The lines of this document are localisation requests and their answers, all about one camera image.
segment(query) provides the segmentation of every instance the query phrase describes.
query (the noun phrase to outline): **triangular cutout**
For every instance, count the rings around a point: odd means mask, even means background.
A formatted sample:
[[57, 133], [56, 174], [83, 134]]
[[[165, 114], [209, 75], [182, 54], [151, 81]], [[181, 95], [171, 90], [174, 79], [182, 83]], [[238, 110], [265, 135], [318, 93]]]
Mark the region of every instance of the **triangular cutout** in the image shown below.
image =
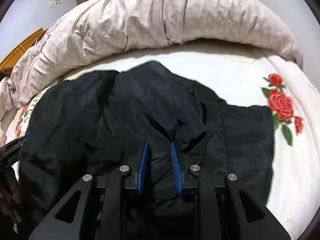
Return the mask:
[[264, 212], [252, 201], [252, 199], [243, 190], [239, 190], [239, 196], [248, 223], [264, 219]]
[[76, 209], [80, 200], [81, 190], [77, 190], [73, 196], [63, 205], [54, 216], [55, 219], [71, 224], [75, 218]]

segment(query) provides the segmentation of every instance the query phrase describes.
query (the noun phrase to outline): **beige blanket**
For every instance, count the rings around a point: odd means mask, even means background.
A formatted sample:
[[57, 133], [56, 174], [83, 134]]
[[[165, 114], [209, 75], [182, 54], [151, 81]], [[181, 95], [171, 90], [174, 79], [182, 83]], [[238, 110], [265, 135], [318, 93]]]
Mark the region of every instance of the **beige blanket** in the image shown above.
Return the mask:
[[289, 28], [258, 0], [89, 0], [53, 24], [0, 82], [0, 119], [71, 69], [198, 38], [252, 44], [302, 65]]

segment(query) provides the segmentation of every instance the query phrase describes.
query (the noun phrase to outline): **white bed sheet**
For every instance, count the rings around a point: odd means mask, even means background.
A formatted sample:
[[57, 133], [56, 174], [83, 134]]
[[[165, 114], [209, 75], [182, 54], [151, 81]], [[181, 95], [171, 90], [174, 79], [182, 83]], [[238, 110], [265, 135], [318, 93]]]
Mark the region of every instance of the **white bed sheet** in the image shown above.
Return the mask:
[[[96, 70], [126, 71], [149, 60], [157, 60], [173, 73], [197, 80], [228, 104], [238, 106], [267, 105], [261, 87], [267, 87], [268, 83], [263, 77], [272, 73], [281, 75], [295, 115], [304, 119], [304, 130], [296, 135], [294, 123], [288, 125], [293, 134], [292, 147], [286, 143], [280, 129], [275, 132], [274, 174], [267, 207], [292, 240], [296, 240], [320, 206], [320, 94], [303, 72], [296, 64], [250, 45], [198, 40], [183, 46], [115, 55], [76, 69], [65, 79], [76, 79]], [[24, 110], [18, 110], [9, 125], [7, 142], [14, 138], [13, 131], [17, 133], [15, 127], [21, 118], [18, 130], [24, 134], [32, 109], [44, 93]]]

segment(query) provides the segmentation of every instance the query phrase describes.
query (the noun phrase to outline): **ridged blue pad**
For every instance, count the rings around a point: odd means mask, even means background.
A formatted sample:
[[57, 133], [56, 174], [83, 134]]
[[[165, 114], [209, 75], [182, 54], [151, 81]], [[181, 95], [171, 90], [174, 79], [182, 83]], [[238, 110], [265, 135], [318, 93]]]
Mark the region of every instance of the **ridged blue pad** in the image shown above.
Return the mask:
[[182, 194], [181, 171], [174, 143], [171, 143], [171, 160], [173, 166], [174, 179], [176, 180], [176, 188], [179, 194]]
[[148, 160], [147, 150], [148, 150], [148, 143], [146, 142], [144, 144], [143, 154], [142, 154], [139, 173], [138, 173], [138, 193], [139, 193], [139, 195], [142, 192], [144, 176], [146, 174], [146, 167], [147, 167], [147, 160]]

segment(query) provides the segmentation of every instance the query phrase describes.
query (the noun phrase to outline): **green leaf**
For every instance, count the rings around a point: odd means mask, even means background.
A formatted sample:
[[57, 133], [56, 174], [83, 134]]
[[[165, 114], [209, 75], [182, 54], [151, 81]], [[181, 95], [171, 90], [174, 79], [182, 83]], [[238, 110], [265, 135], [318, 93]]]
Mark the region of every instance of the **green leaf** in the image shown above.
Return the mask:
[[292, 146], [292, 133], [289, 127], [287, 127], [285, 124], [282, 125], [282, 134], [287, 141], [287, 144]]
[[284, 122], [285, 124], [291, 124], [292, 123], [291, 120], [289, 120], [289, 121], [281, 120], [281, 122]]
[[269, 89], [267, 89], [267, 88], [261, 88], [261, 89], [262, 89], [262, 92], [263, 92], [264, 96], [266, 98], [269, 98], [270, 97]]
[[274, 127], [274, 130], [277, 130], [277, 128], [278, 128], [278, 126], [279, 126], [279, 123], [280, 123], [280, 121], [279, 121], [279, 116], [278, 116], [277, 113], [275, 113], [272, 118], [273, 118], [273, 127]]

